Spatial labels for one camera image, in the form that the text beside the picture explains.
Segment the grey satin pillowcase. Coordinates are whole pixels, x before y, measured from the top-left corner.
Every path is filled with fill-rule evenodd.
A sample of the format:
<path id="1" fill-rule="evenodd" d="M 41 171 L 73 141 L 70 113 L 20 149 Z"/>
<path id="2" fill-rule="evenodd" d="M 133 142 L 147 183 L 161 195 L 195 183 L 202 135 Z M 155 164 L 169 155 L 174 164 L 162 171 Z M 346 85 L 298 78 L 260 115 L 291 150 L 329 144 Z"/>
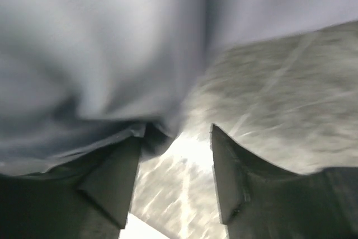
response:
<path id="1" fill-rule="evenodd" d="M 175 138 L 214 55 L 357 20 L 357 0 L 1 0 L 1 173 Z"/>

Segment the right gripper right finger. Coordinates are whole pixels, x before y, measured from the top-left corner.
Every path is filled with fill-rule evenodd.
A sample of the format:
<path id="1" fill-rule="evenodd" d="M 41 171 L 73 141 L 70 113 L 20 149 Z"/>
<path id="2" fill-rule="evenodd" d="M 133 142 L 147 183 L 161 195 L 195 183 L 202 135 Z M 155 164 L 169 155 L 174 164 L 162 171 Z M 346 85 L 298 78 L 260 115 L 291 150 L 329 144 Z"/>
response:
<path id="1" fill-rule="evenodd" d="M 356 238 L 357 168 L 300 175 L 211 127 L 220 217 L 230 238 Z"/>

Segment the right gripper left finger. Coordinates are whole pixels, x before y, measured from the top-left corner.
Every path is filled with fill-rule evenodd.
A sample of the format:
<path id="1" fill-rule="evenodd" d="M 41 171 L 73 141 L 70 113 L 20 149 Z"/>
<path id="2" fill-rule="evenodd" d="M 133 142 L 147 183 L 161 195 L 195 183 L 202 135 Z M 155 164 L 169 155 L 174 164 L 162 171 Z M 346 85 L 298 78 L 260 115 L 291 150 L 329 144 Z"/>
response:
<path id="1" fill-rule="evenodd" d="M 1 176 L 1 237 L 118 238 L 141 146 L 131 137 L 43 174 Z"/>

